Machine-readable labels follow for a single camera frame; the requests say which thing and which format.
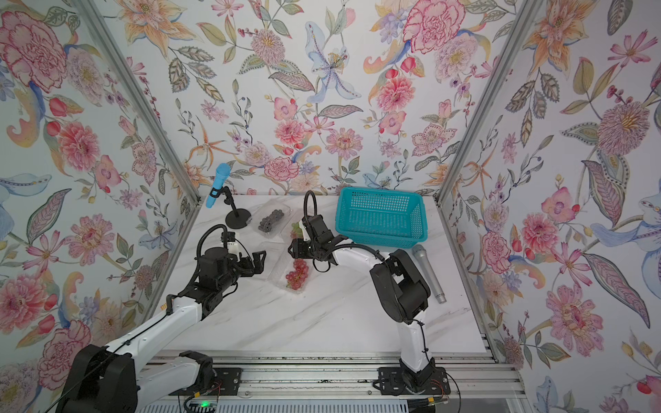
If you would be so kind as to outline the green grape bunch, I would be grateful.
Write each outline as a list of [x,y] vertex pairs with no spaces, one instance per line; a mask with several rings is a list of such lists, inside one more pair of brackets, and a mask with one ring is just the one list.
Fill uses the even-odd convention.
[[302,239],[303,238],[303,230],[301,229],[299,223],[293,223],[291,225],[290,237],[291,237],[291,239]]

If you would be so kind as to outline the clear clamshell container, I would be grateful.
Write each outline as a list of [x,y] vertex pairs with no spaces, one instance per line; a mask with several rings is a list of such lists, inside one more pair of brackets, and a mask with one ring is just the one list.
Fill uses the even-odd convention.
[[291,220],[284,226],[282,230],[282,237],[285,241],[302,239],[304,235],[303,229],[301,228],[301,223],[297,220]]
[[292,215],[292,208],[280,201],[267,201],[253,215],[249,227],[257,235],[266,239],[280,234]]
[[273,286],[292,294],[302,294],[315,279],[317,272],[311,263],[282,255],[275,264],[267,281]]

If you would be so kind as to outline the red grape bunch back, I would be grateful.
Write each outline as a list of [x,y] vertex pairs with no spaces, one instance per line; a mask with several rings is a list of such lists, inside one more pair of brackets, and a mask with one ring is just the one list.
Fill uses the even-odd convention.
[[287,288],[294,291],[301,290],[309,277],[308,264],[305,260],[295,259],[292,269],[286,273],[285,277]]

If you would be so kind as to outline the black grape bunch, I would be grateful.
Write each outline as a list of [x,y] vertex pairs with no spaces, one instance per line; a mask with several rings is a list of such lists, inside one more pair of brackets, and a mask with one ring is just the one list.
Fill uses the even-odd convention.
[[260,220],[258,230],[266,234],[272,233],[284,216],[285,213],[281,209],[273,210],[269,215]]

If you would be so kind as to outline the teal plastic mesh basket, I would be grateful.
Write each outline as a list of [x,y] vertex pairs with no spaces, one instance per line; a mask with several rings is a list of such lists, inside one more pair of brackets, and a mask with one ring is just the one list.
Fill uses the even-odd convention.
[[343,189],[336,231],[358,244],[411,249],[428,238],[420,194],[385,189]]

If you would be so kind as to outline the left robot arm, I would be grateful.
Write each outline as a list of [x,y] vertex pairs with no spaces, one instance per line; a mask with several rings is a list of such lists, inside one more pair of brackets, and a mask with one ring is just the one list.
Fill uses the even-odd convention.
[[136,412],[174,392],[201,394],[221,380],[210,356],[187,350],[149,369],[164,347],[213,313],[242,278],[261,275],[266,251],[249,252],[225,225],[212,226],[196,246],[186,286],[166,297],[165,309],[104,346],[90,344],[72,362],[54,412]]

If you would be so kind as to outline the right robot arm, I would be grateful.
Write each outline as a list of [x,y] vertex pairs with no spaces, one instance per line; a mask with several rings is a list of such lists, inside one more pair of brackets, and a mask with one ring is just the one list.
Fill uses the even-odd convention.
[[294,259],[329,263],[341,269],[368,273],[384,312],[397,324],[401,351],[396,376],[400,388],[423,392],[433,380],[436,365],[427,345],[424,316],[430,288],[406,251],[392,253],[334,235],[321,215],[304,216],[303,237],[288,248]]

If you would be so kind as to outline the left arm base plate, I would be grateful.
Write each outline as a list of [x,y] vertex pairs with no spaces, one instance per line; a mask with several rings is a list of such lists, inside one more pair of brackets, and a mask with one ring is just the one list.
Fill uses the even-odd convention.
[[201,379],[189,387],[176,390],[170,396],[181,397],[224,397],[237,396],[241,384],[242,368],[213,368],[213,375],[208,378],[208,371],[202,373]]

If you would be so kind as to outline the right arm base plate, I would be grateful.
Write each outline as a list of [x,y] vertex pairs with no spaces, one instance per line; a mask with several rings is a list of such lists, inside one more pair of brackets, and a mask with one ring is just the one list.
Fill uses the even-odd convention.
[[407,367],[379,368],[373,388],[382,396],[449,396],[452,393],[445,368],[427,366],[414,373]]

